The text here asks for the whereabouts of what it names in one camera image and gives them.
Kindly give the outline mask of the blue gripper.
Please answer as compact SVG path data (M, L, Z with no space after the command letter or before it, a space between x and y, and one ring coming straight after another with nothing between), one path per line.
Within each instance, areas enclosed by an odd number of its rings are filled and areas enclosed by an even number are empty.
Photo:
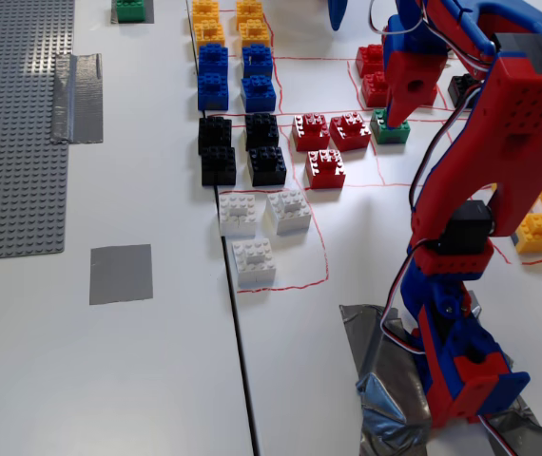
M328 0L331 28L340 28L348 0ZM383 38L383 107L386 123L399 127L410 114L427 104L447 62L446 43L431 33L422 13L389 18Z

